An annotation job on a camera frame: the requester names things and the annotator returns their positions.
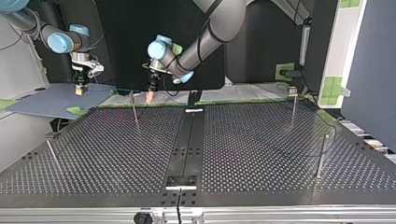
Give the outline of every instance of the metal bracket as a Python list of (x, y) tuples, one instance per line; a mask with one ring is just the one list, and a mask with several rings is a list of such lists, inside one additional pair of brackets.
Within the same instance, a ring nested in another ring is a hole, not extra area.
[(345, 97), (350, 97), (350, 90), (348, 90), (347, 88), (342, 88), (341, 89), (341, 93), (342, 93), (342, 95), (343, 96), (345, 96)]
[(165, 224), (164, 213), (154, 213), (152, 214), (152, 220), (154, 224)]
[(169, 176), (166, 180), (166, 190), (196, 190), (197, 177)]

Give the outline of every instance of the green tape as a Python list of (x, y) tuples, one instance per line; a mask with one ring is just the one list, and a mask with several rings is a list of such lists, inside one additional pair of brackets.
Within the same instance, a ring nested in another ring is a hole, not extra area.
[(294, 71), (294, 63), (283, 63), (283, 64), (277, 64), (276, 65), (276, 74), (275, 74), (275, 80), (276, 81), (292, 81), (291, 77), (285, 77), (280, 75), (280, 71), (286, 70), (286, 71)]
[(341, 0), (340, 8), (358, 7), (361, 5), (361, 0)]
[(7, 107), (14, 105), (16, 102), (11, 100), (1, 100), (0, 99), (0, 111), (6, 109)]
[(66, 108), (66, 110), (69, 113), (72, 113), (74, 115), (80, 115), (80, 116), (86, 115), (88, 113), (88, 111), (81, 109), (81, 107), (79, 107), (79, 106), (68, 107), (68, 108)]
[(183, 52), (183, 47), (181, 47), (180, 45), (177, 45), (177, 44), (173, 44), (172, 45), (172, 51), (176, 54), (176, 55), (179, 55), (179, 54), (181, 54), (181, 52)]
[(336, 105), (338, 97), (342, 95), (341, 77), (326, 77), (320, 98), (321, 105)]

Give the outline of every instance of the black cable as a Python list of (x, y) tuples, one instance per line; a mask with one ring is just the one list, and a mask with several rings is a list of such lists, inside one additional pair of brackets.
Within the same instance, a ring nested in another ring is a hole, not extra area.
[(207, 19), (204, 26), (201, 29), (201, 33), (198, 36), (198, 45), (197, 45), (197, 53), (198, 53), (198, 59), (200, 63), (202, 63), (202, 56), (201, 56), (201, 42), (202, 42), (202, 35), (204, 34), (204, 31), (206, 29), (206, 26), (209, 24), (210, 19)]
[(20, 37), (18, 38), (18, 40), (15, 41), (15, 43), (13, 43), (13, 44), (11, 44), (11, 45), (8, 45), (8, 46), (6, 46), (6, 47), (1, 48), (0, 51), (1, 51), (1, 50), (5, 50), (5, 49), (9, 49), (9, 48), (14, 47), (16, 44), (18, 44), (18, 43), (21, 41), (22, 36), (23, 36), (23, 34), (20, 35)]
[(298, 8), (300, 7), (300, 4), (301, 4), (301, 0), (298, 1), (296, 10), (295, 10), (295, 12), (294, 12), (294, 19), (293, 19), (293, 21), (294, 21), (294, 27), (295, 27), (296, 24), (297, 24), (296, 20), (297, 20)]
[(312, 95), (312, 98), (314, 98), (315, 104), (318, 105), (318, 99), (315, 98), (315, 96), (312, 94), (313, 91), (312, 91), (311, 88), (309, 88), (308, 82), (306, 81), (305, 76), (304, 76), (304, 72), (303, 72), (302, 70), (300, 70), (300, 74), (301, 74), (301, 77), (303, 78), (303, 81), (304, 81), (304, 83), (305, 83), (305, 86), (306, 86), (306, 87), (308, 88), (308, 90), (311, 92), (311, 95)]
[(8, 117), (11, 117), (11, 116), (14, 115), (14, 114), (15, 114), (15, 112), (14, 112), (14, 113), (11, 113), (11, 114), (9, 114), (9, 115), (5, 115), (4, 117), (0, 118), (0, 120), (6, 119), (6, 118), (8, 118)]
[(177, 91), (175, 94), (171, 94), (171, 93), (166, 89), (166, 85), (165, 85), (166, 76), (167, 76), (167, 75), (164, 75), (164, 76), (163, 76), (163, 88), (165, 89), (165, 91), (166, 91), (166, 93), (167, 93), (168, 95), (170, 95), (170, 96), (177, 96), (177, 95), (180, 93), (180, 91)]

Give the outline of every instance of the metal rod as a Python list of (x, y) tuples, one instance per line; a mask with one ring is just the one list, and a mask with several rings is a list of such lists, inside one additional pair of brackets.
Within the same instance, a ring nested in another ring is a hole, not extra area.
[(136, 107), (135, 107), (135, 104), (134, 104), (134, 93), (131, 91), (130, 95), (131, 95), (132, 107), (134, 109), (134, 121), (136, 121), (136, 124), (138, 125), (139, 120), (137, 118)]
[(317, 169), (317, 174), (316, 174), (317, 178), (321, 178), (321, 171), (322, 171), (323, 161), (324, 161), (324, 155), (323, 154), (327, 150), (327, 147), (329, 145), (329, 138), (330, 138), (330, 136), (328, 134), (325, 134), (324, 137), (323, 137), (323, 143), (322, 143), (322, 147), (321, 147), (321, 150), (320, 150), (318, 169)]
[(296, 94), (296, 95), (294, 96), (293, 116), (294, 116), (294, 114), (295, 114), (295, 112), (296, 112), (297, 102), (298, 102), (298, 94)]

